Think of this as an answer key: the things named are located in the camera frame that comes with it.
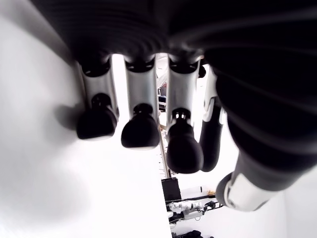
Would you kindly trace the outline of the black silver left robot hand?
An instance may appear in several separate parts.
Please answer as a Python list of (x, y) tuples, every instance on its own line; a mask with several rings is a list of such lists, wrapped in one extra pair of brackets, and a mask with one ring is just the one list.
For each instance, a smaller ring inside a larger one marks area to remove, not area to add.
[(217, 188), (255, 211), (317, 164), (314, 0), (36, 0), (80, 63), (109, 54), (203, 56), (239, 148)]

